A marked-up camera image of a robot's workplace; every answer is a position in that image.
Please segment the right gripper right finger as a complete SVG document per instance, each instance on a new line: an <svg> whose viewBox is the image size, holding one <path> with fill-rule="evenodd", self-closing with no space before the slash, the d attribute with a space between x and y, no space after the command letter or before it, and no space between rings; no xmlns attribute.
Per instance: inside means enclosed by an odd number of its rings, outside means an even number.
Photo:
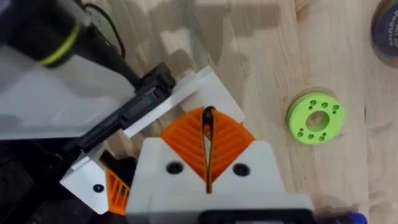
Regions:
<svg viewBox="0 0 398 224"><path fill-rule="evenodd" d="M229 167L238 177L250 174L248 165L233 162L256 140L239 122L215 108L208 108L208 193L213 193L213 183Z"/></svg>

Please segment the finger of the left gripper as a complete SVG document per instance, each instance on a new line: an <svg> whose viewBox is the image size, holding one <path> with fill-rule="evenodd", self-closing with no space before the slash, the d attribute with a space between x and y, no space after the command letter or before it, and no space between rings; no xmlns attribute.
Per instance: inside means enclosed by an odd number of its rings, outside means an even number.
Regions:
<svg viewBox="0 0 398 224"><path fill-rule="evenodd" d="M135 169L133 157L116 159L103 149L82 152L60 183L94 212L124 215Z"/></svg>

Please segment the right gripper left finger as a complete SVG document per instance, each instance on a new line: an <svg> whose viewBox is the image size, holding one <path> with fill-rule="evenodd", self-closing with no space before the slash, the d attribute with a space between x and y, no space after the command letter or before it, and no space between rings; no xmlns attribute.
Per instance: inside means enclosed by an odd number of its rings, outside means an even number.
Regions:
<svg viewBox="0 0 398 224"><path fill-rule="evenodd" d="M139 156L132 192L206 194L208 168L203 130L204 108L177 118L159 137L147 138Z"/></svg>

